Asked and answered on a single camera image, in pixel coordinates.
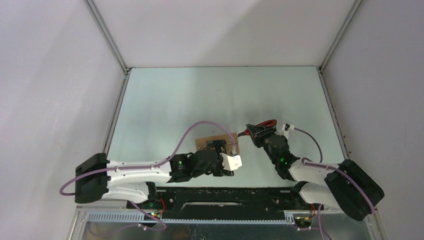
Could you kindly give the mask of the red black utility knife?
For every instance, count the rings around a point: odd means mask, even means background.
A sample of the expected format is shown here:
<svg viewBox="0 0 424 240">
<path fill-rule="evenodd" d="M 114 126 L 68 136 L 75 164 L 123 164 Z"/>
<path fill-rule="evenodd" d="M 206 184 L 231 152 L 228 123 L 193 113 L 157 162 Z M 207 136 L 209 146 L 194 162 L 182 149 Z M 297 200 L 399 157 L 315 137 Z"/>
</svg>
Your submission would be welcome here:
<svg viewBox="0 0 424 240">
<path fill-rule="evenodd" d="M 257 126 L 257 127 L 272 127 L 272 126 L 274 126 L 275 127 L 276 125 L 277 125 L 276 119 L 269 119 L 269 120 L 263 121 L 261 123 L 258 123 L 255 126 Z M 250 132 L 246 128 L 243 132 L 240 132 L 237 136 L 243 137 L 243 136 L 249 136 L 249 135 L 250 135 Z"/>
</svg>

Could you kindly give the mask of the brown cardboard express box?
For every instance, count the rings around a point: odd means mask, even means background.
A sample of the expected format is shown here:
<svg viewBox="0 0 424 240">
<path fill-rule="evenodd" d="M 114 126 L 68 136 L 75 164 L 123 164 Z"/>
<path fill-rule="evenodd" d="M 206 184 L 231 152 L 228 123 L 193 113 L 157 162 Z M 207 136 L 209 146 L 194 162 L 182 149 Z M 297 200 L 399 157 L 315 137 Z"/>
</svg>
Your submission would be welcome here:
<svg viewBox="0 0 424 240">
<path fill-rule="evenodd" d="M 197 150 L 211 148 L 216 150 L 217 153 L 225 153 L 230 156 L 240 154 L 238 137 L 237 133 L 235 132 L 233 132 L 231 136 L 226 133 L 221 135 L 196 138 L 195 146 Z"/>
</svg>

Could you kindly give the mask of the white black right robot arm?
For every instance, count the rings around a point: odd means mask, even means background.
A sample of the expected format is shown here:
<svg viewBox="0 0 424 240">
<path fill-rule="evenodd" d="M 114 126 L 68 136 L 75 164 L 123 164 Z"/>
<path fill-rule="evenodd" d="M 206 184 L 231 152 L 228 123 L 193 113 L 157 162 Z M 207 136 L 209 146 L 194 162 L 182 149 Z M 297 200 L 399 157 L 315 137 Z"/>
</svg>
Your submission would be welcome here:
<svg viewBox="0 0 424 240">
<path fill-rule="evenodd" d="M 324 164 L 322 149 L 314 137 L 312 141 L 317 146 L 319 162 L 292 154 L 289 135 L 299 130 L 288 123 L 277 130 L 277 121 L 271 119 L 247 124 L 238 136 L 249 136 L 257 148 L 265 151 L 283 180 L 296 182 L 290 196 L 295 208 L 304 209 L 309 204 L 332 206 L 356 221 L 374 214 L 377 204 L 385 197 L 384 190 L 351 159 Z"/>
</svg>

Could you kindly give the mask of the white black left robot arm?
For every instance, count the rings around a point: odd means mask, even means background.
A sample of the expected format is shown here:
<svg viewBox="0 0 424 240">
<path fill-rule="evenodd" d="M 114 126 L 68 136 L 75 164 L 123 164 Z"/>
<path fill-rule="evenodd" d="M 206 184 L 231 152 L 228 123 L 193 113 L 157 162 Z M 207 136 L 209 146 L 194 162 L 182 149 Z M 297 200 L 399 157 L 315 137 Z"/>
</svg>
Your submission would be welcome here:
<svg viewBox="0 0 424 240">
<path fill-rule="evenodd" d="M 176 154 L 163 165 L 153 162 L 147 166 L 107 160 L 105 153 L 97 153 L 75 169 L 74 201 L 125 200 L 153 208 L 158 202 L 157 183 L 184 183 L 202 175 L 232 177 L 241 166 L 240 155 L 226 154 L 216 146 Z"/>
</svg>

